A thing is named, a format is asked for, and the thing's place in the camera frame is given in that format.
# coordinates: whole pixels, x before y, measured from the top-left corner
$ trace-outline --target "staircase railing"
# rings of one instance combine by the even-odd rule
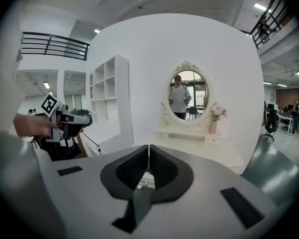
[[[261,44],[266,43],[268,40],[270,40],[270,35],[272,35],[273,33],[277,32],[277,28],[279,30],[281,30],[282,28],[282,23],[285,21],[285,19],[291,15],[291,13],[288,11],[287,8],[287,4],[285,3],[284,6],[280,9],[280,11],[278,12],[277,9],[280,6],[282,0],[278,0],[278,3],[276,4],[275,8],[273,9],[273,11],[271,11],[271,7],[273,6],[275,0],[270,0],[269,5],[267,7],[267,9],[264,11],[264,13],[262,14],[262,16],[260,17],[260,19],[258,20],[257,24],[253,27],[253,29],[248,32],[248,31],[242,31],[243,33],[249,35],[255,45],[256,48],[259,49],[259,46]],[[263,33],[261,33],[261,27],[265,25],[266,26],[266,31],[264,31]]]
[[[85,60],[89,44],[46,33],[23,32],[22,54],[62,56]]]

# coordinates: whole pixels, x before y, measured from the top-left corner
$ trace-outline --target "white cabinet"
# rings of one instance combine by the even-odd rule
[[[80,138],[88,157],[101,155],[100,147],[92,142],[84,133],[80,133]]]
[[[87,79],[93,124],[85,128],[84,134],[100,146],[102,154],[131,147],[128,60],[115,55],[100,65],[89,58]]]

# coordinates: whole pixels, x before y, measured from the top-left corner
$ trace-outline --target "mirror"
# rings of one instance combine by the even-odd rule
[[[208,86],[204,77],[194,71],[174,75],[168,88],[168,102],[172,112],[181,120],[199,118],[208,104]]]

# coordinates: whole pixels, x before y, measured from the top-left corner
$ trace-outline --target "sleeve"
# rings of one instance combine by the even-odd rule
[[[185,96],[190,97],[190,92],[186,86],[185,86]]]

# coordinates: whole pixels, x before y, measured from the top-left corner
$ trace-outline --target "white bookshelf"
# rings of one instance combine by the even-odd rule
[[[84,130],[84,134],[100,146],[102,154],[131,147],[133,135],[128,60],[115,55],[96,68],[92,66],[93,63],[90,63],[93,124]]]

